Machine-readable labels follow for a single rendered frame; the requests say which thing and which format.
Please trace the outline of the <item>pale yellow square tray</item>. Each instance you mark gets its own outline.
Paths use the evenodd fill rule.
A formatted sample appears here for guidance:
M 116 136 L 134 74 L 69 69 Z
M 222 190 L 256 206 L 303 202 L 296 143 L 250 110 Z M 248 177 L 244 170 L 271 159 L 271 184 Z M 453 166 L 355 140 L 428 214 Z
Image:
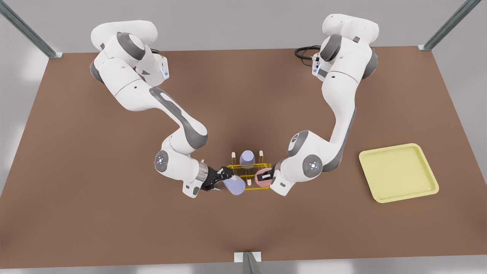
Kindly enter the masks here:
M 428 196 L 439 185 L 421 149 L 415 143 L 360 152 L 359 161 L 371 194 L 378 203 Z

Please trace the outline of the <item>pink cup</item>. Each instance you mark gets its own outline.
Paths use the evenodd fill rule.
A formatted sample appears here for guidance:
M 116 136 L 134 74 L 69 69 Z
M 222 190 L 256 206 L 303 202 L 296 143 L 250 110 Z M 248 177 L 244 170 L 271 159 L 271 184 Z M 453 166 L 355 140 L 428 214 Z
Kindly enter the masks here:
M 272 168 L 264 168 L 264 169 L 261 169 L 261 170 L 258 170 L 258 171 L 257 171 L 257 173 L 256 173 L 256 175 L 255 175 L 255 178 L 254 178 L 254 179 L 255 179 L 256 184 L 257 184 L 259 187 L 267 187 L 267 186 L 269 186 L 269 185 L 271 184 L 271 183 L 266 183 L 266 181 L 265 181 L 265 180 L 259 180 L 259 179 L 258 179 L 258 178 L 259 178 L 259 174 L 263 174 L 263 173 L 265 173 L 265 172 L 266 172 L 267 170 L 269 170 L 269 169 L 272 169 Z

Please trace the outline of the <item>purple cup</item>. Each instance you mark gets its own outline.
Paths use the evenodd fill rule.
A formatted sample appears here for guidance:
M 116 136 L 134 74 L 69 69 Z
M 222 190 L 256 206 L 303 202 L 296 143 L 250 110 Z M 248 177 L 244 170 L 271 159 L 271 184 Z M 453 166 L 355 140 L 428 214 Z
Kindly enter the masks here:
M 229 179 L 225 179 L 223 182 L 228 191 L 230 191 L 230 193 L 233 195 L 240 195 L 246 189 L 245 181 L 237 175 L 234 175 Z
M 240 155 L 239 163 L 243 169 L 249 170 L 249 169 L 253 168 L 255 166 L 255 163 L 256 163 L 254 153 L 250 150 L 245 150 Z

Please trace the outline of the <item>silver frame post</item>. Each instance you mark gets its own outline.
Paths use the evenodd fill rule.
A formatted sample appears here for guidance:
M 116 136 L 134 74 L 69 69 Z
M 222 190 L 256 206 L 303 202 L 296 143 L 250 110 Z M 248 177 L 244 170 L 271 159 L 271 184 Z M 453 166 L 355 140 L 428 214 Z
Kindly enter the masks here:
M 449 19 L 431 36 L 419 51 L 432 51 L 482 0 L 465 0 Z
M 0 0 L 0 14 L 49 59 L 63 57 L 63 52 L 56 52 L 49 46 L 4 0 Z
M 236 252 L 234 262 L 242 263 L 242 274 L 263 274 L 259 266 L 262 262 L 261 252 Z

